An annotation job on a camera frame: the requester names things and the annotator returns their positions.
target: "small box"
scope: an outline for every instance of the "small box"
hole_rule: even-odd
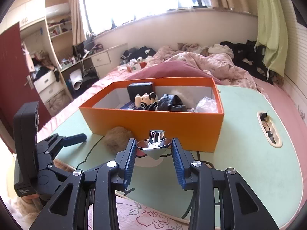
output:
[[[160,112],[120,109],[130,101],[127,86],[153,82],[160,98],[171,91],[189,93],[194,108],[205,96],[217,102],[218,113]],[[149,130],[165,131],[165,137],[178,137],[185,150],[214,152],[222,127],[224,110],[212,78],[150,78],[113,82],[79,107],[95,134],[105,135],[116,126],[130,130],[137,141],[148,138]]]

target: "window sill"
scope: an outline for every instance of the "window sill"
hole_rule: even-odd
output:
[[[235,13],[235,14],[241,14],[241,15],[247,15],[247,16],[251,16],[251,17],[257,17],[256,15],[252,15],[251,13],[249,12],[238,12],[238,11],[233,11],[233,10],[227,10],[227,9],[214,9],[214,8],[193,8],[193,9],[188,9],[188,8],[185,8],[185,9],[178,9],[178,10],[173,10],[173,11],[167,11],[165,13],[162,13],[162,14],[158,14],[158,15],[151,15],[151,16],[147,16],[147,17],[143,17],[141,19],[138,19],[138,20],[135,20],[135,21],[130,21],[130,22],[127,22],[123,25],[120,25],[116,28],[113,28],[113,29],[109,29],[108,31],[104,31],[102,33],[100,33],[99,35],[97,35],[95,37],[95,39],[99,39],[100,37],[108,34],[108,33],[111,33],[111,32],[114,32],[115,30],[119,29],[119,28],[123,28],[127,25],[131,25],[135,22],[140,22],[140,21],[143,21],[143,20],[148,20],[150,18],[153,18],[153,17],[157,17],[157,16],[164,16],[164,15],[168,15],[168,14],[175,14],[175,13],[185,13],[185,12],[200,12],[200,11],[216,11],[216,12],[226,12],[226,13]]]

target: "mint green table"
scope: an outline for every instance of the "mint green table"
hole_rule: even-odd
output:
[[[223,85],[218,85],[218,89],[225,111],[224,121],[215,152],[200,152],[201,160],[213,163],[219,170],[235,168],[281,227],[295,214],[303,192],[300,166],[288,133],[259,92]],[[259,111],[268,112],[273,119],[283,142],[281,148],[274,148],[268,143],[257,119]],[[85,159],[101,138],[92,134],[80,111],[69,117],[54,133],[61,136],[87,135],[86,143],[63,148],[57,156],[73,167]],[[79,168],[87,170],[113,159],[102,140]],[[192,197],[191,191],[182,190],[178,184],[171,156],[157,161],[150,157],[137,158],[128,189],[131,188],[135,188],[128,194],[131,199],[176,217],[185,213]],[[218,227],[220,211],[219,206],[215,207],[215,225]]]

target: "green curtain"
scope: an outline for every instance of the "green curtain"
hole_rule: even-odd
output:
[[[266,46],[264,65],[284,76],[288,52],[288,33],[280,0],[258,0],[258,39]]]

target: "metal screw cap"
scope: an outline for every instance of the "metal screw cap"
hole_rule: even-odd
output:
[[[117,162],[115,162],[115,161],[109,161],[106,165],[107,165],[108,167],[110,167],[110,168],[113,168],[113,167],[115,167],[115,166],[117,165]]]
[[[195,167],[199,167],[201,165],[201,162],[200,161],[193,161],[192,165],[195,166]]]
[[[82,170],[74,170],[73,171],[74,176],[78,176],[78,175],[81,175],[81,174],[82,174]]]
[[[149,143],[154,144],[154,143],[162,141],[165,138],[164,133],[165,131],[163,130],[150,130],[149,139],[148,139]]]
[[[235,173],[237,173],[237,171],[234,168],[228,168],[227,172],[231,175],[234,175]]]

